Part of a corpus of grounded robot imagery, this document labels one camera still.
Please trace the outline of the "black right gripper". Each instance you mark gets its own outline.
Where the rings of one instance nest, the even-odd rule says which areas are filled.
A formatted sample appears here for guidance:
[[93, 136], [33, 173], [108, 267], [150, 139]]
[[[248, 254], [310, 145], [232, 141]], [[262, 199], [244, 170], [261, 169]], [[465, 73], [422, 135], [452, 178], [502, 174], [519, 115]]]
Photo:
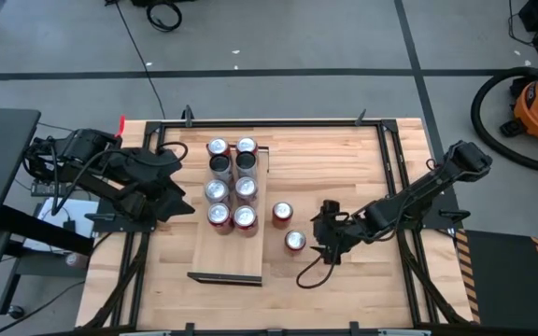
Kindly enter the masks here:
[[319, 253], [319, 259], [324, 264], [332, 265], [333, 252], [350, 250], [359, 243], [359, 238], [347, 232], [347, 227], [352, 224], [349, 213], [321, 213], [311, 218], [314, 224], [314, 237], [321, 246], [312, 246], [311, 249]]

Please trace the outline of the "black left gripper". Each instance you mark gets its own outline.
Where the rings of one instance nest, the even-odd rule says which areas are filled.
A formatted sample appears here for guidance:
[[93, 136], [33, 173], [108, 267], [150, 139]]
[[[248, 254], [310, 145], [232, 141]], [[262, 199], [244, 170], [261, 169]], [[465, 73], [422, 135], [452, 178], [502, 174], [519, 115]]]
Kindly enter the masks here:
[[119, 212], [133, 221], [166, 222], [170, 217], [191, 215], [195, 209], [183, 201], [186, 192], [171, 178], [160, 178], [158, 188], [119, 190]]

